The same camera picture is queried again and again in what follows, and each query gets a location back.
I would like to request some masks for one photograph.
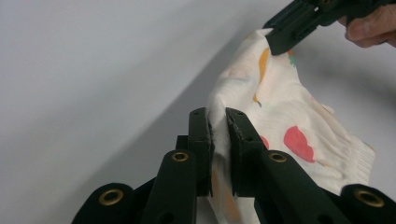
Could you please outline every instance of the patterned fabric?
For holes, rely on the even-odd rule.
[[[210,202],[219,223],[260,223],[253,200],[232,195],[225,107],[245,112],[267,148],[289,153],[322,188],[338,194],[344,185],[368,184],[374,151],[301,85],[291,51],[271,55],[268,32],[246,37],[207,106],[216,145]]]

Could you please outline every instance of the orange print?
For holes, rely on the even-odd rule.
[[[259,68],[260,68],[260,81],[259,81],[259,85],[260,83],[262,83],[262,80],[264,79],[264,74],[265,74],[265,66],[267,65],[267,60],[268,60],[268,55],[269,55],[270,50],[269,49],[265,49],[262,52],[262,56],[260,56],[259,59]],[[262,104],[260,103],[260,101],[257,99],[257,95],[256,93],[253,96],[253,101],[257,104],[259,104],[259,106],[262,106]]]

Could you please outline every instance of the human hand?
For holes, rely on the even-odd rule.
[[[346,25],[347,19],[340,23]],[[379,7],[369,16],[353,20],[346,28],[346,39],[362,48],[382,43],[396,48],[396,4]]]

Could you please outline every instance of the white wall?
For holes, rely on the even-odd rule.
[[[70,223],[96,188],[154,177],[243,37],[288,2],[0,2],[1,222]],[[396,199],[396,49],[343,32],[295,49],[301,80],[377,150],[372,185]]]

